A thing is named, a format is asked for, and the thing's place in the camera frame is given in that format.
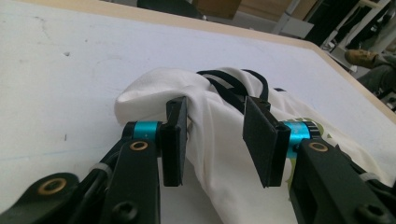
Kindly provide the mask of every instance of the black chair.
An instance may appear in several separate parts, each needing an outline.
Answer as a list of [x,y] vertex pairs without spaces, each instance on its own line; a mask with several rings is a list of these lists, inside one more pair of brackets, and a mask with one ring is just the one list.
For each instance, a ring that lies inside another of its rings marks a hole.
[[195,6],[184,0],[137,0],[137,7],[205,20],[205,16]]

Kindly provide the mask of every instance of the white table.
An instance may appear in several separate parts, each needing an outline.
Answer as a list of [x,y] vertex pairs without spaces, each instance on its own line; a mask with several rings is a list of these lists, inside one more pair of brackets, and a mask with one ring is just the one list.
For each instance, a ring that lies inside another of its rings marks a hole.
[[[0,0],[0,211],[45,175],[84,177],[120,139],[116,97],[157,67],[258,71],[395,177],[395,115],[310,43],[92,0],[31,2]],[[161,189],[163,223],[220,223],[190,164],[186,178]]]

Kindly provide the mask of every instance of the white cloth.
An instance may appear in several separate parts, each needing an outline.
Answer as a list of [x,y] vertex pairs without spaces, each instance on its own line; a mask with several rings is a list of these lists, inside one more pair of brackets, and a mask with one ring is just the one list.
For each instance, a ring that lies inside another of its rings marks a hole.
[[[238,78],[251,96],[258,97],[262,84],[251,74],[234,68],[220,69]],[[206,78],[193,72],[159,68],[132,83],[117,99],[120,124],[131,120],[162,120],[167,101],[188,98],[187,158],[194,165],[202,188],[224,223],[295,223],[286,180],[286,162],[279,188],[264,189],[242,139],[243,115],[224,102]],[[340,133],[314,110],[286,92],[269,91],[271,113],[278,120],[312,119],[320,123],[325,140],[339,144],[362,168],[386,176],[355,142]]]

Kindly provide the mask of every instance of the cardboard box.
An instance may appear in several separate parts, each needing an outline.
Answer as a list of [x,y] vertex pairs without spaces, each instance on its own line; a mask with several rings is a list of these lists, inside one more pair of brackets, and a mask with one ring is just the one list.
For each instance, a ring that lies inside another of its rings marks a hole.
[[192,4],[206,16],[232,19],[241,0],[193,0]]

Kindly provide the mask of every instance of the person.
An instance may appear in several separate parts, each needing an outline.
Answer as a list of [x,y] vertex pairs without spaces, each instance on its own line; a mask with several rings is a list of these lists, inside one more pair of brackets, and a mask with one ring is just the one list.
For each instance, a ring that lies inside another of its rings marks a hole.
[[351,64],[371,69],[358,78],[359,83],[370,92],[378,95],[384,91],[396,90],[395,56],[350,49],[346,51],[345,58]]

